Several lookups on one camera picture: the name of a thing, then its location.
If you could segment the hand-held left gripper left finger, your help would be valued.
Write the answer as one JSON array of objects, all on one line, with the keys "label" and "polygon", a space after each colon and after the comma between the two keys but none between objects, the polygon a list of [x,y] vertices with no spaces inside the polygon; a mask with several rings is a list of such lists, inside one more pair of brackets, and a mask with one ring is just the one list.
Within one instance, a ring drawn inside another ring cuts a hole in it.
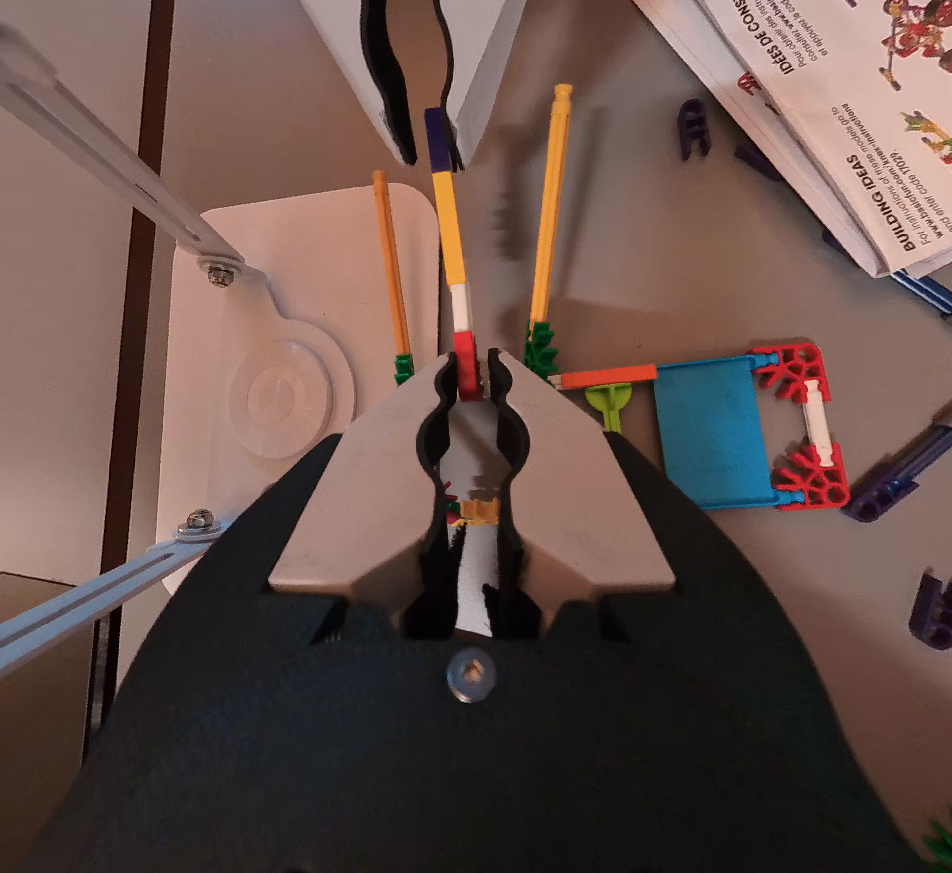
[{"label": "hand-held left gripper left finger", "polygon": [[450,636],[459,551],[439,471],[457,361],[440,356],[351,423],[268,578],[285,593],[376,606],[409,636]]}]

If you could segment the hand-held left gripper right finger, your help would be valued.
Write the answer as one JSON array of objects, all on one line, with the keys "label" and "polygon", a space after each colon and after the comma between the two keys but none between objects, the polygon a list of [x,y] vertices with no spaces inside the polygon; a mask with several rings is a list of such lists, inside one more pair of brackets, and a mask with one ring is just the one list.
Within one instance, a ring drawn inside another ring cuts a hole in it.
[{"label": "hand-held left gripper right finger", "polygon": [[494,636],[539,636],[571,603],[667,592],[675,575],[605,431],[503,349],[488,354],[500,488]]}]

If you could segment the colourful construction toy model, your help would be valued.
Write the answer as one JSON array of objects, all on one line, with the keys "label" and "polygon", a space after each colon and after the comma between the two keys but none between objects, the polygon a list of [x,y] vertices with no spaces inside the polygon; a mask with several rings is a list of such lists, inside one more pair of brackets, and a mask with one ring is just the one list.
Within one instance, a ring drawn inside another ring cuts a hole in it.
[{"label": "colourful construction toy model", "polygon": [[[541,217],[522,363],[549,388],[584,393],[603,428],[620,434],[633,386],[651,382],[665,474],[701,509],[844,509],[850,489],[839,444],[827,421],[825,361],[812,343],[760,347],[739,356],[667,365],[559,373],[547,321],[555,241],[565,177],[572,86],[554,90]],[[805,439],[768,464],[755,388],[800,406]]]}]

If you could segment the yellow and blue toy stick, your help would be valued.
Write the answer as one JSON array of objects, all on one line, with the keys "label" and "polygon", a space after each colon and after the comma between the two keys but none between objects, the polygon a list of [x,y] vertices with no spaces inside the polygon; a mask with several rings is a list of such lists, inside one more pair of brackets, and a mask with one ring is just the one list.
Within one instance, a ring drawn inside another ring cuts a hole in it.
[{"label": "yellow and blue toy stick", "polygon": [[446,284],[450,294],[458,396],[463,402],[474,403],[483,398],[482,378],[472,331],[470,293],[453,188],[454,165],[443,111],[439,107],[427,108],[424,111],[424,126]]}]

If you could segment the purple toy connector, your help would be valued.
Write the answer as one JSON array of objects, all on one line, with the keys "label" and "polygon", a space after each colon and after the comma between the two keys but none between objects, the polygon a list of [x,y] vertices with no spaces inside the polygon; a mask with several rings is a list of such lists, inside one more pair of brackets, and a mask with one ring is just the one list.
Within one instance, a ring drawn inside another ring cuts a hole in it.
[{"label": "purple toy connector", "polygon": [[951,648],[951,581],[922,573],[909,619],[909,631],[935,651]]},{"label": "purple toy connector", "polygon": [[682,161],[688,161],[695,151],[706,157],[711,146],[706,104],[697,98],[684,101],[676,122]]}]

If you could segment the white document stand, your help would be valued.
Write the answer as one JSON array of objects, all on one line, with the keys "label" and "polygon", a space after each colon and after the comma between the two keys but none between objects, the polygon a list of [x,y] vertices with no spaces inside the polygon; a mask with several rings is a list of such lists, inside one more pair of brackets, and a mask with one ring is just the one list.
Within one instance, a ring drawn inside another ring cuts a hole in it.
[{"label": "white document stand", "polygon": [[160,542],[189,510],[235,522],[398,388],[373,187],[204,217],[265,279],[217,289],[188,254],[174,254]]}]

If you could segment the purple connector right edge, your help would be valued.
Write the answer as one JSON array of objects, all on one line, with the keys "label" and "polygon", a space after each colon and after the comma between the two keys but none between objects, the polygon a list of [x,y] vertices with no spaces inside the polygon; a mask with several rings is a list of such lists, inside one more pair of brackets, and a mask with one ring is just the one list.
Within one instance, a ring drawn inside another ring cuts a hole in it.
[{"label": "purple connector right edge", "polygon": [[918,478],[950,449],[950,418],[935,421],[906,448],[883,459],[851,486],[843,514],[857,522],[876,522],[918,489]]}]

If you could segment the toy instruction booklet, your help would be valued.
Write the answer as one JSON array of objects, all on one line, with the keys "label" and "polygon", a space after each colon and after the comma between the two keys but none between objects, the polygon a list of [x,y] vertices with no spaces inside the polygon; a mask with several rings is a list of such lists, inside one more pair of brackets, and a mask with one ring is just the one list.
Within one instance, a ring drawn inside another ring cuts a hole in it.
[{"label": "toy instruction booklet", "polygon": [[871,240],[950,265],[950,0],[693,0]]}]

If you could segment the wooden panel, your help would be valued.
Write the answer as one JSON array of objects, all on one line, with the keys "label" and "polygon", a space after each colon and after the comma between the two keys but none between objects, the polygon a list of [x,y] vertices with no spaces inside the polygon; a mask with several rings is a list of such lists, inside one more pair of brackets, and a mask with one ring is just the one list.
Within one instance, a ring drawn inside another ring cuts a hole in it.
[{"label": "wooden panel", "polygon": [[2,871],[30,852],[80,769],[93,644],[89,624],[2,678]]}]

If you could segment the blue toy rod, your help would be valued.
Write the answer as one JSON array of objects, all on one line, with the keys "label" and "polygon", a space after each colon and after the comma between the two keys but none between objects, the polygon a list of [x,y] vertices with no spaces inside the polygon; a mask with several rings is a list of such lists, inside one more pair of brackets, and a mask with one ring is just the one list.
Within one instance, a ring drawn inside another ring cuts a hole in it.
[{"label": "blue toy rod", "polygon": [[905,270],[897,271],[889,277],[937,310],[943,319],[951,318],[951,290],[945,285],[928,276],[913,277]]}]

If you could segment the white slotted metal bracket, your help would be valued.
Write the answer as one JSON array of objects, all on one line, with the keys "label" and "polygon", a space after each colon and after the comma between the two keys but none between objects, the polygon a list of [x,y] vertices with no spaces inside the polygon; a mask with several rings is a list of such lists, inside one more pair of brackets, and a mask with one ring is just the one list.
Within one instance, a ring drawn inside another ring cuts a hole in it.
[{"label": "white slotted metal bracket", "polygon": [[190,566],[231,526],[231,521],[195,515],[181,523],[169,541],[156,543],[140,557],[20,613],[1,625],[1,676],[65,641],[79,629],[109,615],[153,584],[172,578],[174,593]]},{"label": "white slotted metal bracket", "polygon": [[54,66],[6,23],[1,25],[1,105],[168,234],[197,260],[210,284],[229,287],[244,280],[264,281],[264,274],[246,264],[210,224],[179,200],[70,92]]}]

